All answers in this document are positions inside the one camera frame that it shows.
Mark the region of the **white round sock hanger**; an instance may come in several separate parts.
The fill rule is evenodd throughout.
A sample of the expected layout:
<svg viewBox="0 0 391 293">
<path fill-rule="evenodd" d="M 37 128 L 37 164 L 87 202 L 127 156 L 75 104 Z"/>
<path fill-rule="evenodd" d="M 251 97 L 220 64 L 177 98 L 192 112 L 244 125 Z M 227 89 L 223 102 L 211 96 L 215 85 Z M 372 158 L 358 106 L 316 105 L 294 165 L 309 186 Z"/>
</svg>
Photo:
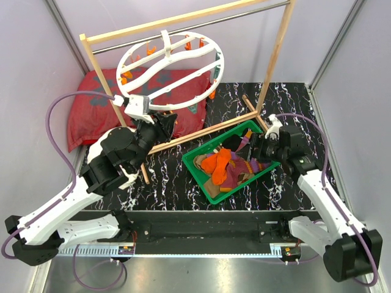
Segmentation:
<svg viewBox="0 0 391 293">
<path fill-rule="evenodd" d="M 211 96 L 222 81 L 225 56 L 211 38 L 196 32 L 169 35 L 131 46 L 117 65 L 120 94 L 136 113 L 179 110 Z"/>
</svg>

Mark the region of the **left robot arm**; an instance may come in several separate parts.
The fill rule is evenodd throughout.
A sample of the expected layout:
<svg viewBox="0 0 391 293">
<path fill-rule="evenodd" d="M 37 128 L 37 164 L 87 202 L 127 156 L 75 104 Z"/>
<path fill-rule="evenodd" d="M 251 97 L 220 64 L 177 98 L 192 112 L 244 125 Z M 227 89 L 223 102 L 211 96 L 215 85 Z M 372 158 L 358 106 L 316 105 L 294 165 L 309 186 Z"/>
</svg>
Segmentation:
<svg viewBox="0 0 391 293">
<path fill-rule="evenodd" d="M 2 255 L 37 266 L 85 242 L 127 241 L 132 227 L 124 212 L 80 222 L 71 218 L 111 192 L 129 188 L 155 143 L 171 140 L 176 119 L 175 113 L 153 111 L 136 129 L 115 127 L 105 132 L 90 147 L 87 164 L 79 172 L 68 164 L 70 180 L 62 190 L 28 215 L 6 218 L 9 236 Z"/>
</svg>

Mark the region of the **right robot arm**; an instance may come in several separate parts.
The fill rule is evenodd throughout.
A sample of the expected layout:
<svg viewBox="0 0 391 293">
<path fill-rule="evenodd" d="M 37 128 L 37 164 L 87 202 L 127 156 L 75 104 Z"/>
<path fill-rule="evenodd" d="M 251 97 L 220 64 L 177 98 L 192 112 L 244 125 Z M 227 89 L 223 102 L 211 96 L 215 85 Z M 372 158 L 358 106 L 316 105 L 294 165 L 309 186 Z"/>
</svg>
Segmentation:
<svg viewBox="0 0 391 293">
<path fill-rule="evenodd" d="M 277 227 L 279 238 L 304 241 L 322 259 L 336 282 L 369 273 L 378 279 L 382 237 L 368 230 L 346 207 L 322 173 L 319 160 L 305 147 L 305 137 L 295 126 L 281 126 L 277 132 L 254 133 L 250 156 L 259 162 L 279 162 L 294 183 L 311 200 L 324 228 L 306 216 L 297 216 Z"/>
</svg>

